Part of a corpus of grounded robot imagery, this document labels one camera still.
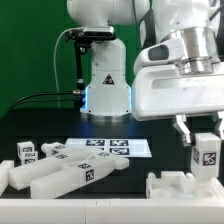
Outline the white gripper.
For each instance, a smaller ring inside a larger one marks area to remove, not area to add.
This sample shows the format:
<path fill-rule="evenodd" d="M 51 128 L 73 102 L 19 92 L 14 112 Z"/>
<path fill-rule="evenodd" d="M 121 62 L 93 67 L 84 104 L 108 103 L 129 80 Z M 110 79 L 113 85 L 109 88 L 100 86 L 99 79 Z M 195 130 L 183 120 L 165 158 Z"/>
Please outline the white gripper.
<path fill-rule="evenodd" d="M 186 116 L 215 113 L 215 132 L 224 140 L 224 63 L 211 74 L 181 75 L 175 65 L 141 69 L 132 85 L 132 114 L 138 121 L 173 117 L 185 147 L 192 144 Z"/>

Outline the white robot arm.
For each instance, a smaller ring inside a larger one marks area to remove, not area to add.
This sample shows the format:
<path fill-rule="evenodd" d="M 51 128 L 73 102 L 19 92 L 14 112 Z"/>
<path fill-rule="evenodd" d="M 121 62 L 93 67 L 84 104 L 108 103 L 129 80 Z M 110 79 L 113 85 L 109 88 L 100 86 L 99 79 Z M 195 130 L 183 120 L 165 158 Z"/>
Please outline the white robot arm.
<path fill-rule="evenodd" d="M 185 122 L 213 115 L 224 140 L 224 62 L 216 37 L 220 0 L 67 0 L 79 51 L 92 54 L 84 114 Z"/>

